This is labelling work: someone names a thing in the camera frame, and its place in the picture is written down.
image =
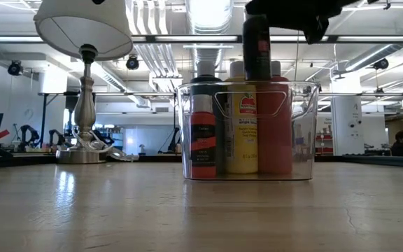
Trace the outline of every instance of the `workbench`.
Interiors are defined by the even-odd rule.
[[[403,251],[403,167],[186,181],[181,163],[0,168],[1,251]]]

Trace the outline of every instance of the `ceiling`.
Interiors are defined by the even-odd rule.
[[[39,1],[26,1],[30,8],[38,8]],[[243,23],[243,5],[247,1],[236,0],[234,2],[232,22],[227,34],[241,34]],[[403,1],[392,1],[392,8],[389,10],[367,10],[367,4],[358,2],[348,6],[344,12],[330,20],[328,34],[369,34],[369,35],[389,35],[403,34]],[[384,6],[385,1],[370,5]],[[167,5],[167,29],[170,34],[188,34],[184,0],[169,0]],[[27,9],[27,6],[18,0],[0,0],[0,35],[36,35],[33,16],[35,11]],[[294,34],[296,31],[271,28],[272,35]],[[232,48],[225,49],[223,64],[219,68],[220,77],[225,79],[229,76],[229,63],[232,60],[242,58],[241,45],[231,45]],[[376,45],[371,44],[337,44],[334,48],[332,44],[305,45],[305,44],[272,44],[271,56],[273,60],[280,60],[282,63],[282,74],[290,80],[304,81],[312,76],[321,67],[329,66],[334,61],[351,60],[358,55],[372,49]],[[189,50],[183,45],[173,44],[172,52],[176,59],[176,64],[183,82],[188,82],[192,77],[192,60]],[[69,58],[53,50],[48,45],[23,45],[23,44],[0,44],[0,61],[9,62],[15,60],[8,55],[13,53],[42,53],[63,64],[70,62]],[[379,77],[375,78],[373,69],[363,69],[359,71],[363,90],[375,90],[377,82],[379,85],[391,83],[403,79],[403,49],[387,57],[390,67],[384,71],[379,71]],[[29,67],[35,71],[44,71],[47,63],[44,61],[27,61]],[[140,68],[135,71],[127,70],[126,59],[119,59],[115,62],[105,62],[104,67],[110,69],[125,85],[134,91],[149,92],[149,70],[140,61]],[[330,77],[321,74],[316,81],[320,82],[323,90],[329,90]],[[108,86],[102,79],[96,78],[96,85],[99,90],[104,90]],[[391,90],[391,92],[403,92],[403,85]]]

